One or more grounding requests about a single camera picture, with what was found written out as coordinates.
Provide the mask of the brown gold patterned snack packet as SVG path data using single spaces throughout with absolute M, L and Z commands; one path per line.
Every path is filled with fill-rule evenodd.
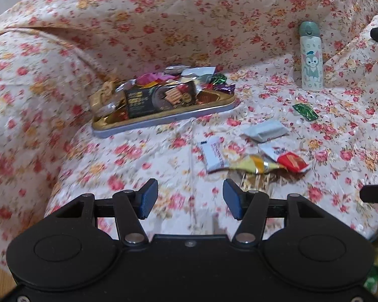
M 284 172 L 269 172 L 259 175 L 246 173 L 242 177 L 240 188 L 244 191 L 261 191 L 272 196 L 275 188 L 295 181 L 295 175 Z

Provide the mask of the yellow grey snack packet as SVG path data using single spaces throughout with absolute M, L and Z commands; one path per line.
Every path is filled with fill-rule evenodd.
M 254 175 L 267 174 L 273 170 L 285 170 L 286 167 L 258 154 L 248 154 L 240 159 L 231 162 L 230 170 L 242 170 Z

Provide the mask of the red white hawthorn snack packet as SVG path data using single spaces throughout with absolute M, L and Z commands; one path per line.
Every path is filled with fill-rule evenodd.
M 284 166 L 289 172 L 303 173 L 309 170 L 310 165 L 308 163 L 284 146 L 266 142 L 259 144 L 259 150 L 270 159 Z

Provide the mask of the grey white wafer packet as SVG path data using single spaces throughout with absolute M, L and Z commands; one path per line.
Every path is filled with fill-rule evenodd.
M 244 134 L 256 142 L 267 142 L 284 136 L 288 132 L 288 128 L 276 120 L 264 121 L 244 130 Z

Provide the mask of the white clear snack packet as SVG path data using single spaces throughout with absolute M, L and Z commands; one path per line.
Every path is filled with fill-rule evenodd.
M 229 161 L 224 156 L 221 149 L 221 141 L 219 137 L 210 137 L 198 144 L 205 170 L 207 173 L 216 172 L 229 167 Z

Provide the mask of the floral sofa cover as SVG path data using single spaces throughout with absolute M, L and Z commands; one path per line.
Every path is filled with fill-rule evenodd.
M 324 88 L 302 88 L 299 26 L 318 25 Z M 285 170 L 295 192 L 364 237 L 378 234 L 378 205 L 359 189 L 378 183 L 378 0 L 22 0 L 0 16 L 0 266 L 9 243 L 83 193 L 111 197 L 148 179 L 159 197 L 143 228 L 155 234 L 232 235 L 227 177 L 207 173 L 198 144 L 219 137 L 234 162 L 267 157 L 244 130 L 280 121 L 269 140 L 310 165 Z M 171 65 L 214 66 L 235 84 L 229 112 L 101 139 L 88 97 L 105 79 Z M 307 121 L 293 109 L 306 104 Z

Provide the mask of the small green candy packet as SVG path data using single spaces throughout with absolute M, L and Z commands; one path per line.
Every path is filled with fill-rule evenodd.
M 295 104 L 292 106 L 293 109 L 303 116 L 307 121 L 316 121 L 319 116 L 318 114 L 306 104 Z

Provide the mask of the black biscuit packet in tray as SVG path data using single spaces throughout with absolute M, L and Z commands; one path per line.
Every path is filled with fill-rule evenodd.
M 125 92 L 129 118 L 153 115 L 197 103 L 193 81 L 178 84 L 156 85 L 150 88 L 132 88 Z

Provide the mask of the gold blue snack tray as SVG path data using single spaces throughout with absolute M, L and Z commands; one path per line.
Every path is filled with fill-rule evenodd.
M 174 76 L 173 79 L 157 83 L 152 82 L 143 87 L 136 85 L 136 79 L 119 81 L 107 79 L 102 87 L 89 98 L 93 113 L 92 128 L 94 135 L 107 138 L 112 135 L 151 126 L 173 123 L 192 117 L 202 117 L 214 113 L 225 112 L 235 108 L 239 100 L 213 90 L 209 80 L 213 74 L 220 73 L 215 67 L 190 67 L 187 65 L 172 65 L 162 72 Z M 193 81 L 197 91 L 197 103 L 175 110 L 163 111 L 153 115 L 129 118 L 125 92 L 132 88 L 150 88 L 156 85 L 178 84 Z

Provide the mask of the purple foil candy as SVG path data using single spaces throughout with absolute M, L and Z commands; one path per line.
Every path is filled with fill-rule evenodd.
M 235 93 L 235 84 L 217 83 L 213 85 L 213 90 L 233 95 Z

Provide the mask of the pink candy wrapper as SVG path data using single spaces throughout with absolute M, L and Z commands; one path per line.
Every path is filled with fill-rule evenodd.
M 173 78 L 174 76 L 165 74 L 164 72 L 146 73 L 136 79 L 136 85 L 143 87 L 152 82 L 161 83 Z

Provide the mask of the green foil candy in tray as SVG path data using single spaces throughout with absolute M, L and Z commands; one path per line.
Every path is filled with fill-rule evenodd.
M 227 82 L 227 77 L 223 73 L 213 74 L 209 80 L 212 85 L 224 85 Z

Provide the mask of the white cat print bottle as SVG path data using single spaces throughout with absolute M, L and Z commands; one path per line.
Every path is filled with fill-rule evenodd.
M 302 88 L 320 91 L 324 88 L 322 40 L 316 23 L 304 21 L 299 26 Z

